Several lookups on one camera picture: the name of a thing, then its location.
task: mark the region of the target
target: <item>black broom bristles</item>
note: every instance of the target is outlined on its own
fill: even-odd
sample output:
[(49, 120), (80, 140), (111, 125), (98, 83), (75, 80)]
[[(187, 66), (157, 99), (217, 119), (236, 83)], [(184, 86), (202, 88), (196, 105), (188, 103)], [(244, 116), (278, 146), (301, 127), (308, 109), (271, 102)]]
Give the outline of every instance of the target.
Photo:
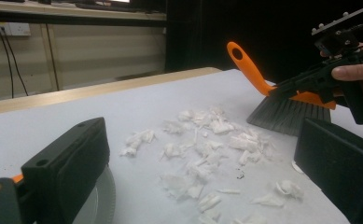
[(298, 136), (305, 118), (330, 121), (329, 109), (300, 101), (265, 97), (247, 122), (264, 129)]

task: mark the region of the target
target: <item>beige wall panel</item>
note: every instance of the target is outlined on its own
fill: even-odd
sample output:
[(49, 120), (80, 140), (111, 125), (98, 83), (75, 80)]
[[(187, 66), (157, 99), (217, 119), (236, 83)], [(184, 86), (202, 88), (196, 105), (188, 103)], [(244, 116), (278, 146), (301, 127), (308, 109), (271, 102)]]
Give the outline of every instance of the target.
[[(30, 24), (31, 36), (9, 36), (8, 40), (18, 63), (21, 77), (29, 94), (53, 90), (49, 78), (49, 66), (44, 50), (43, 38), (39, 24)], [(24, 96), (24, 89), (8, 50), (12, 65), (15, 97)], [(11, 98), (11, 81), (7, 54), (0, 38), (0, 99)]]
[(53, 25), (52, 29), (61, 89), (163, 72), (163, 28)]

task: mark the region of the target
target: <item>dark background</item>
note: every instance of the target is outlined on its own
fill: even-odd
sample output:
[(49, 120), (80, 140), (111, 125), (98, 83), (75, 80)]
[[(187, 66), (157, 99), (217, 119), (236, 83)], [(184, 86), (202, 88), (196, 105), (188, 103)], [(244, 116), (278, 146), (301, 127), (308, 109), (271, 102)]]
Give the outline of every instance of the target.
[[(363, 0), (168, 0), (166, 72), (236, 68), (226, 50), (234, 41), (267, 80), (279, 82), (323, 60), (312, 28), (361, 8)], [(363, 13), (339, 27), (360, 23)], [(363, 32), (357, 37), (363, 42)]]

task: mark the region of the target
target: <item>hand broom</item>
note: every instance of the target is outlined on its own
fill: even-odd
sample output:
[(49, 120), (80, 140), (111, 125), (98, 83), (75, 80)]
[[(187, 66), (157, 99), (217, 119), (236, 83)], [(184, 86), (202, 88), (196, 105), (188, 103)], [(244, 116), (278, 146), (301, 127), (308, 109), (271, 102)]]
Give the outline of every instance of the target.
[(323, 104), (319, 96), (312, 92), (303, 92), (285, 100), (275, 100), (269, 91), (275, 89), (266, 83), (262, 74), (243, 49), (234, 42), (227, 46), (228, 54), (253, 86), (266, 97), (248, 117), (247, 122), (264, 129), (298, 136), (305, 118), (321, 119), (330, 122), (330, 109), (336, 103)]

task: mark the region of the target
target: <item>broom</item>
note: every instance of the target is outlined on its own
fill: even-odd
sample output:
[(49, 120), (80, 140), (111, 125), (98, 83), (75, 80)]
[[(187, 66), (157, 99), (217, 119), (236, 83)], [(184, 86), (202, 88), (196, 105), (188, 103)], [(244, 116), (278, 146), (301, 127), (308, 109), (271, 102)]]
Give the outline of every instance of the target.
[(248, 123), (275, 132), (298, 136), (305, 118), (330, 121), (329, 110), (335, 108), (335, 102), (323, 104), (319, 96), (312, 92), (300, 93), (285, 100), (275, 100), (269, 97), (269, 91), (276, 87), (266, 83), (243, 49), (234, 42), (230, 42), (227, 48), (228, 54), (245, 77), (261, 94), (267, 96), (248, 117)]

